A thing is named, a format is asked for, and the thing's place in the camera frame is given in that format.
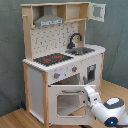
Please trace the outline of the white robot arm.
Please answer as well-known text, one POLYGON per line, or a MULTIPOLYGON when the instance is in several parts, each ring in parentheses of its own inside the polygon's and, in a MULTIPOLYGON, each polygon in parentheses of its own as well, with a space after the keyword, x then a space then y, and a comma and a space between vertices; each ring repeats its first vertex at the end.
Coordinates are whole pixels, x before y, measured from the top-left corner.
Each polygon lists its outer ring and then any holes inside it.
POLYGON ((113 97, 103 103, 99 93, 91 86, 85 86, 84 90, 87 97, 87 105, 99 122, 107 127, 128 127, 128 113, 125 102, 122 99, 113 97))

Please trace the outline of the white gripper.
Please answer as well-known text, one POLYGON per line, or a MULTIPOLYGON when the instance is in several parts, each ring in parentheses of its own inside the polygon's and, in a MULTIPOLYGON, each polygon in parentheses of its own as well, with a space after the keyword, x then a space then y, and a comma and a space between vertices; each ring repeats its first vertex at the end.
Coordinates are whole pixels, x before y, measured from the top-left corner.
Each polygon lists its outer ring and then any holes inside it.
POLYGON ((84 90, 89 107, 92 107, 94 104, 101 101, 99 93, 96 92, 91 86, 85 86, 84 90))

